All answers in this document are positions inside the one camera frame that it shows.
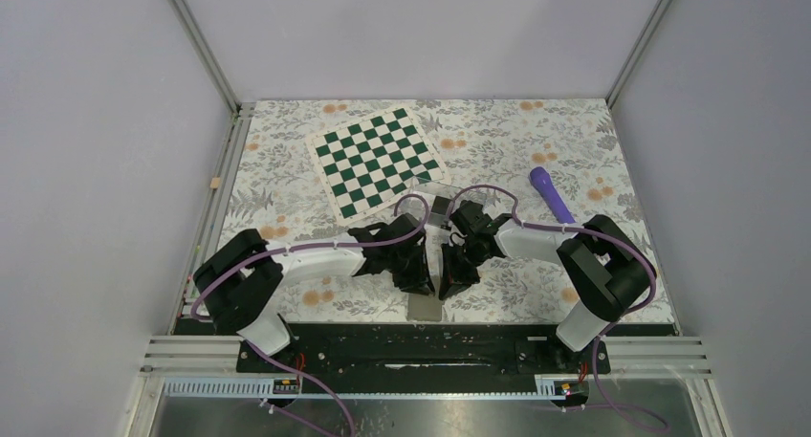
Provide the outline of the beige leather card holder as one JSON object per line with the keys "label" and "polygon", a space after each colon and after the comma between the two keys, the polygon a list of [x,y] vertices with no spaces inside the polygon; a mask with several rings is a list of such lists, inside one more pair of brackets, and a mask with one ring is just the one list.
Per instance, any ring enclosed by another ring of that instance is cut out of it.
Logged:
{"label": "beige leather card holder", "polygon": [[409,295],[406,319],[412,322],[441,322],[444,302],[435,295]]}

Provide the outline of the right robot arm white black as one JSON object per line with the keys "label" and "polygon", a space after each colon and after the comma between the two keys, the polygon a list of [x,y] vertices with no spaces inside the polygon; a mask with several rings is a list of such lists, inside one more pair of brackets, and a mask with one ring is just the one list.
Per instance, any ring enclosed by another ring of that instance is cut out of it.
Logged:
{"label": "right robot arm white black", "polygon": [[438,295],[445,299],[480,280],[478,269],[493,258],[528,258],[560,265],[579,302],[556,329],[548,347],[554,367],[571,372],[586,359],[586,347],[630,312],[646,291],[655,291],[649,261],[607,216],[581,226],[520,223],[511,213],[497,217],[464,200],[449,220],[462,241],[442,247]]}

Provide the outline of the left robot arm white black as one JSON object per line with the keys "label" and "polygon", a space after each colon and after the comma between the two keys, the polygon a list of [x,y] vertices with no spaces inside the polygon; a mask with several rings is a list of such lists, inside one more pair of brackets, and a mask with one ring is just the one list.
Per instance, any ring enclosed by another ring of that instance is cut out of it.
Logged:
{"label": "left robot arm white black", "polygon": [[243,338],[270,368],[283,371],[296,361],[297,348],[284,318],[270,306],[279,287],[390,273],[403,291],[431,292],[425,236],[424,222],[408,213],[322,242],[289,246],[272,246],[257,229],[245,229],[193,273],[199,296],[190,314],[212,322],[218,335]]}

